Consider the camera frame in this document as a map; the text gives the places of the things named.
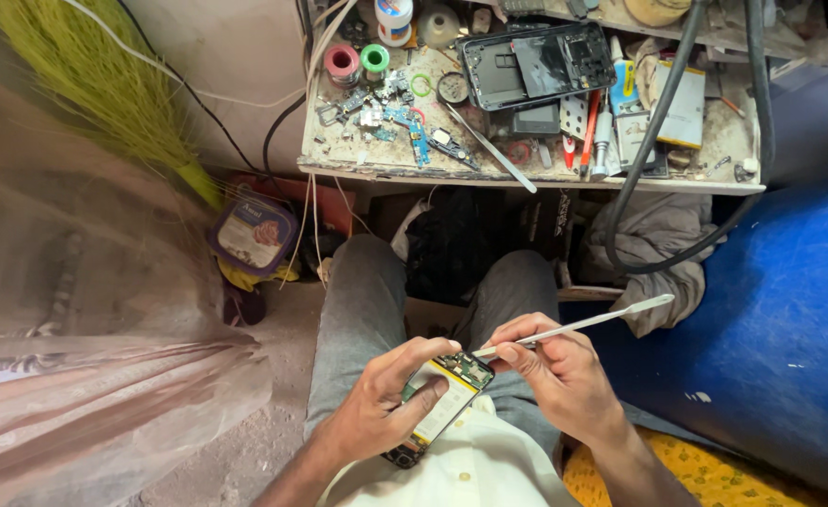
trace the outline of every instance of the green solder spool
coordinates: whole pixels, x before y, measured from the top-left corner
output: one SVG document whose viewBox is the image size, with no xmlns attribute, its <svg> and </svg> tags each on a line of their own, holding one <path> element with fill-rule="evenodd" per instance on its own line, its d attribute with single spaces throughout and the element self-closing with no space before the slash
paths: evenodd
<svg viewBox="0 0 828 507">
<path fill-rule="evenodd" d="M 382 81 L 389 66 L 389 51 L 380 44 L 370 44 L 361 50 L 361 65 L 368 81 Z"/>
</svg>

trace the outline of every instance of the workbench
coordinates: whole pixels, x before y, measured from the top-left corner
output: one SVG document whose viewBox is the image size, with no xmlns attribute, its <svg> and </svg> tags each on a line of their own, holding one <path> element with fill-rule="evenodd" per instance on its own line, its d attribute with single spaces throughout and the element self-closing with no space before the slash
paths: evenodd
<svg viewBox="0 0 828 507">
<path fill-rule="evenodd" d="M 358 4 L 363 19 L 374 32 L 377 26 L 373 12 L 373 4 L 361 0 Z M 546 0 L 547 14 L 569 19 L 569 12 L 564 0 Z M 598 12 L 593 11 L 590 18 L 603 26 L 612 28 L 639 31 L 657 36 L 678 38 L 680 35 L 679 22 L 674 25 L 652 29 L 632 19 L 626 12 L 622 2 L 617 5 L 611 0 L 603 0 Z M 789 28 L 781 25 L 767 32 L 768 50 L 773 54 L 793 56 L 802 50 L 795 45 L 794 33 L 787 34 Z M 745 39 L 740 40 L 738 35 L 730 30 L 703 29 L 699 42 L 717 43 L 720 47 L 745 50 Z M 338 36 L 335 43 L 345 43 Z M 415 74 L 430 76 L 433 87 L 445 72 L 456 71 L 457 55 L 454 50 L 433 48 L 413 50 L 411 63 L 408 65 L 408 50 L 389 48 L 389 69 L 404 70 L 408 80 Z M 746 88 L 749 87 L 750 77 L 747 66 L 727 65 L 729 72 L 721 75 L 723 96 L 731 100 L 746 112 L 746 118 L 741 118 L 720 100 L 705 101 L 705 121 L 702 134 L 701 150 L 695 151 L 688 169 L 672 170 L 668 179 L 642 178 L 636 188 L 638 190 L 655 190 L 667 192 L 688 192 L 704 194 L 723 194 L 743 196 L 765 190 L 758 183 L 759 175 L 744 183 L 737 183 L 734 176 L 734 163 L 725 163 L 717 169 L 715 166 L 726 156 L 734 162 L 746 158 L 757 157 L 758 120 L 755 101 L 748 97 Z M 415 85 L 423 89 L 424 83 L 419 79 Z M 430 162 L 418 167 L 414 159 L 407 128 L 383 122 L 384 128 L 395 129 L 398 133 L 394 142 L 388 143 L 374 139 L 369 143 L 363 141 L 363 131 L 349 122 L 343 126 L 340 123 L 324 125 L 317 115 L 317 108 L 328 102 L 341 102 L 345 98 L 344 90 L 332 86 L 327 73 L 318 69 L 314 77 L 313 90 L 307 100 L 307 117 L 305 122 L 302 154 L 298 158 L 299 168 L 304 172 L 324 176 L 342 178 L 362 178 L 370 180 L 398 181 L 424 184 L 460 184 L 473 186 L 519 187 L 510 174 L 501 167 L 501 164 L 480 144 L 463 125 L 457 123 L 448 114 L 445 106 L 437 101 L 436 93 L 431 92 L 426 97 L 416 97 L 413 107 L 425 114 L 426 133 L 431 128 L 442 128 L 450 132 L 453 139 L 469 149 L 476 162 L 481 166 L 473 170 L 442 154 L 438 150 L 429 151 Z M 393 101 L 390 106 L 397 107 Z M 483 111 L 470 104 L 458 109 L 459 114 L 476 130 L 484 131 Z M 343 139 L 343 131 L 351 131 L 353 139 Z M 497 143 L 496 147 L 507 153 L 510 143 Z M 550 150 L 552 167 L 543 167 L 539 154 L 532 153 L 529 158 L 517 167 L 537 187 L 551 188 L 581 188 L 581 189 L 619 189 L 623 185 L 623 178 L 605 178 L 599 182 L 589 182 L 588 175 L 581 176 L 574 168 L 566 167 L 561 141 L 555 143 L 555 149 Z M 575 166 L 579 165 L 579 153 L 576 154 Z"/>
</svg>

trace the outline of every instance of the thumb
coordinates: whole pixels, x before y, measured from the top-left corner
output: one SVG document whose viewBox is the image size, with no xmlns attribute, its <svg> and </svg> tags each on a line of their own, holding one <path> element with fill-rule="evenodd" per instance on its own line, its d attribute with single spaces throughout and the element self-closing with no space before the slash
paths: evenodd
<svg viewBox="0 0 828 507">
<path fill-rule="evenodd" d="M 439 398 L 448 392 L 448 380 L 445 377 L 433 377 L 426 384 L 420 386 L 414 394 L 398 409 L 392 412 L 394 419 L 405 421 L 403 424 L 410 427 L 409 431 L 427 417 L 427 414 L 439 403 Z"/>
<path fill-rule="evenodd" d="M 535 352 L 521 345 L 505 342 L 496 347 L 495 353 L 521 374 L 533 392 L 547 389 L 557 380 Z"/>
</svg>

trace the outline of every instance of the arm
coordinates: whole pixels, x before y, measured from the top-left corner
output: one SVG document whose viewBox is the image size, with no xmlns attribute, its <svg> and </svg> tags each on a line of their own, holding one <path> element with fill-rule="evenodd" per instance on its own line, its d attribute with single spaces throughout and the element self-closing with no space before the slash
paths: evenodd
<svg viewBox="0 0 828 507">
<path fill-rule="evenodd" d="M 460 350 L 445 338 L 414 338 L 372 359 L 336 411 L 318 424 L 253 505 L 313 506 L 346 465 L 400 445 L 448 391 L 448 381 L 436 377 L 402 405 L 408 377 L 431 358 Z"/>
<path fill-rule="evenodd" d="M 589 447 L 612 505 L 699 507 L 627 421 L 586 335 L 544 338 L 535 351 L 510 343 L 558 327 L 541 313 L 524 315 L 496 329 L 483 347 L 497 346 L 495 371 L 520 373 L 545 418 Z"/>
</svg>

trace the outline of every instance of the gray jeans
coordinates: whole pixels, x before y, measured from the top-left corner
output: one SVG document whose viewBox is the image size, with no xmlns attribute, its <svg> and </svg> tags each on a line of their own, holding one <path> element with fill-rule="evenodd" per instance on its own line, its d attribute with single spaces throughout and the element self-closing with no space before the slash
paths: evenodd
<svg viewBox="0 0 828 507">
<path fill-rule="evenodd" d="M 359 235 L 339 248 L 320 314 L 306 440 L 339 406 L 367 361 L 407 339 L 404 305 L 404 266 L 385 241 Z M 536 252 L 509 253 L 483 279 L 453 338 L 474 351 L 514 317 L 539 311 L 557 320 L 557 307 L 555 278 L 548 262 Z M 500 374 L 483 394 L 492 397 L 503 421 L 533 437 L 551 455 L 560 432 L 545 420 L 521 375 Z"/>
</svg>

